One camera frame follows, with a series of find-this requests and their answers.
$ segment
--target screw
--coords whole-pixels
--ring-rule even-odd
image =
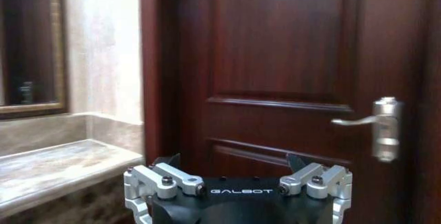
[[[323,184],[323,178],[320,176],[312,176],[311,182],[314,184],[322,185]]]
[[[197,185],[197,187],[195,188],[195,194],[196,196],[200,196],[205,193],[205,185],[204,184],[200,184]]]
[[[280,195],[283,195],[283,196],[286,196],[290,192],[288,188],[282,184],[276,187],[276,189],[278,189],[278,192],[280,193]]]
[[[163,185],[165,185],[165,186],[172,185],[172,177],[163,176],[161,182],[163,182]]]

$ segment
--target door handle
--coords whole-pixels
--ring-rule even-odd
[[[394,97],[382,97],[372,103],[372,115],[355,121],[332,119],[331,123],[343,126],[371,125],[371,154],[380,162],[398,158],[399,118],[402,103]]]

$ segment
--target beige marble wall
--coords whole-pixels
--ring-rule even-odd
[[[73,113],[141,123],[139,0],[65,0]]]
[[[90,139],[109,143],[139,154],[144,153],[141,124],[121,122],[99,115],[89,115],[88,118]]]
[[[85,116],[58,115],[0,122],[0,156],[84,139]]]

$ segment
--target marble ledge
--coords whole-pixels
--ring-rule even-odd
[[[143,155],[94,140],[1,156],[0,219],[123,176],[128,166],[143,163]]]

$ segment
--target silver door handle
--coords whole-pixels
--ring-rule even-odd
[[[331,120],[332,124],[343,126],[372,124],[371,154],[382,162],[398,158],[401,108],[402,103],[394,97],[382,97],[372,103],[372,116],[355,121]]]

